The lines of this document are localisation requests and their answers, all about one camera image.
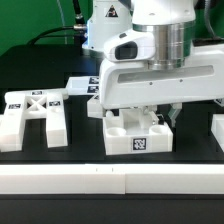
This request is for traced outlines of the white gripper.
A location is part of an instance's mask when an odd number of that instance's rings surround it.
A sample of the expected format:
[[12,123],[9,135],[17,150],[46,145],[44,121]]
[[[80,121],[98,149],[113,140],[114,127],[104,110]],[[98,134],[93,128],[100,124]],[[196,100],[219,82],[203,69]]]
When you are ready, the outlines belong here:
[[[224,98],[224,44],[194,47],[185,65],[173,70],[151,70],[146,61],[107,59],[100,67],[99,99],[105,109],[172,104],[168,113],[172,127],[181,103],[220,98]],[[145,107],[141,125],[158,122],[155,112]]]

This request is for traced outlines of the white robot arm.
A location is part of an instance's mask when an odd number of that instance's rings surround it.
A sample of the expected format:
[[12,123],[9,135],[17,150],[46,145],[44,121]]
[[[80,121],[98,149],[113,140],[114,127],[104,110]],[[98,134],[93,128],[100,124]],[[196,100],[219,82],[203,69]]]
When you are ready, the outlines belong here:
[[224,44],[196,47],[194,0],[119,0],[132,12],[130,29],[108,38],[90,117],[115,109],[154,109],[224,99]]

